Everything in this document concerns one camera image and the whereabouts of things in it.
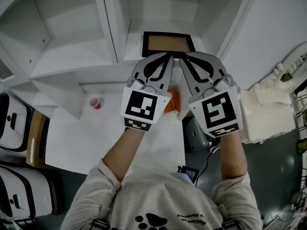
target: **red cup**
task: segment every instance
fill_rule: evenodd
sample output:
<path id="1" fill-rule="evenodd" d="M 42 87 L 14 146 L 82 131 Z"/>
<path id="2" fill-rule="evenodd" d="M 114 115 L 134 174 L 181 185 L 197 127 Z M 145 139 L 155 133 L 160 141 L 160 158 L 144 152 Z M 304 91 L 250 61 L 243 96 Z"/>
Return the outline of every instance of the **red cup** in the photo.
<path id="1" fill-rule="evenodd" d="M 96 110 L 99 110 L 101 108 L 99 99 L 97 97 L 90 99 L 90 106 L 95 108 Z"/>

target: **white wall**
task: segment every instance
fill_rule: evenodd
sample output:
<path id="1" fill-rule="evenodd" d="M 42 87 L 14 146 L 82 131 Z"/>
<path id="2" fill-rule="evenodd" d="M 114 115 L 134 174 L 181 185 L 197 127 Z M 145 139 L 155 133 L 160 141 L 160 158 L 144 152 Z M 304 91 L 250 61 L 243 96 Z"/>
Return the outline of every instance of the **white wall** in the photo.
<path id="1" fill-rule="evenodd" d="M 307 41 L 306 9 L 307 0 L 255 0 L 223 60 L 242 89 L 259 82 Z"/>
<path id="2" fill-rule="evenodd" d="M 95 0 L 35 0 L 52 38 L 101 27 Z"/>
<path id="3" fill-rule="evenodd" d="M 208 54 L 215 56 L 218 54 L 238 14 L 242 1 L 200 0 L 194 25 Z"/>
<path id="4" fill-rule="evenodd" d="M 199 0 L 130 0 L 133 20 L 172 20 L 192 23 Z"/>
<path id="5" fill-rule="evenodd" d="M 105 0 L 110 30 L 118 62 L 122 62 L 130 27 L 130 0 Z"/>

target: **black device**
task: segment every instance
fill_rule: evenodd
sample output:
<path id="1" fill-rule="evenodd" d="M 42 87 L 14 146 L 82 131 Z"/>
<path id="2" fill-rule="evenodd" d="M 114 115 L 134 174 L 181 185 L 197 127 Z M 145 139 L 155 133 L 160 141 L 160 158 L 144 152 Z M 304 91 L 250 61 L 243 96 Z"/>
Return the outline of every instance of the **black device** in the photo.
<path id="1" fill-rule="evenodd" d="M 200 171 L 187 166 L 178 166 L 178 172 L 188 175 L 190 180 L 194 183 Z"/>

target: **person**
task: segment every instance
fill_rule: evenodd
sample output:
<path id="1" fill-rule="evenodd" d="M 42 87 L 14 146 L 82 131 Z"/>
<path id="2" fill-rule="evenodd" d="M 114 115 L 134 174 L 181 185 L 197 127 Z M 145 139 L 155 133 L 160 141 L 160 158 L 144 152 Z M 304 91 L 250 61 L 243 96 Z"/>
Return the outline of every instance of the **person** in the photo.
<path id="1" fill-rule="evenodd" d="M 143 136 L 128 128 L 89 171 L 62 230 L 262 229 L 238 131 L 221 137 L 222 181 L 212 199 L 170 174 L 140 176 L 121 187 Z"/>

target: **white cooler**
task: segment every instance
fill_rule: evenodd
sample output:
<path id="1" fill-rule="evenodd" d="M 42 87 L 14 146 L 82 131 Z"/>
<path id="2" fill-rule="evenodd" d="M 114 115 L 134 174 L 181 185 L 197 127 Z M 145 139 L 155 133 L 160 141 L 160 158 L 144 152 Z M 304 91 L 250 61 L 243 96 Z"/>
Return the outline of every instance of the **white cooler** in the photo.
<path id="1" fill-rule="evenodd" d="M 61 189 L 35 169 L 0 164 L 0 208 L 12 219 L 61 214 Z"/>
<path id="2" fill-rule="evenodd" d="M 30 109 L 7 93 L 0 93 L 0 147 L 22 152 L 27 149 Z"/>

